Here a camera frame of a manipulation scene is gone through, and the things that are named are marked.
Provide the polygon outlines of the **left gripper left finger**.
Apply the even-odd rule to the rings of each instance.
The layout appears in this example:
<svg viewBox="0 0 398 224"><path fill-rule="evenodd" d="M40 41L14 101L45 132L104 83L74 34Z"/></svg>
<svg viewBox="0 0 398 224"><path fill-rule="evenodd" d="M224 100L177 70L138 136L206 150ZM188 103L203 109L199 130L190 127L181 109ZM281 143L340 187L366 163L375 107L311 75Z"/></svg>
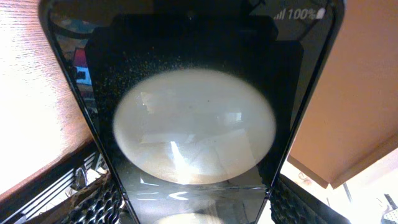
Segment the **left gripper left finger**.
<svg viewBox="0 0 398 224"><path fill-rule="evenodd" d="M1 200L1 223L119 223L124 198L94 143Z"/></svg>

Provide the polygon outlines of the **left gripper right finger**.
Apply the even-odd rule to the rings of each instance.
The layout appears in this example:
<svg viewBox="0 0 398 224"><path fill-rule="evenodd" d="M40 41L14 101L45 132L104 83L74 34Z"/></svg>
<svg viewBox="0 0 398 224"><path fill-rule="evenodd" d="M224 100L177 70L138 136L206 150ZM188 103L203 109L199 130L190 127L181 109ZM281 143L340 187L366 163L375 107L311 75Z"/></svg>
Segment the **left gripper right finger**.
<svg viewBox="0 0 398 224"><path fill-rule="evenodd" d="M269 200L271 218L276 224L350 224L347 218L282 174Z"/></svg>

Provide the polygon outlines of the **black smartphone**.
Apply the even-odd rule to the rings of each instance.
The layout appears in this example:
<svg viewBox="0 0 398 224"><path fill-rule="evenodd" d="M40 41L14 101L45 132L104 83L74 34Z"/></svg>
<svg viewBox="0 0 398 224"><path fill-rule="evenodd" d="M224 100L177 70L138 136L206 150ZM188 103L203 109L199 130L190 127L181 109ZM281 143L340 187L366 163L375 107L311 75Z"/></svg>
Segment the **black smartphone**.
<svg viewBox="0 0 398 224"><path fill-rule="evenodd" d="M119 223L258 223L345 1L41 1Z"/></svg>

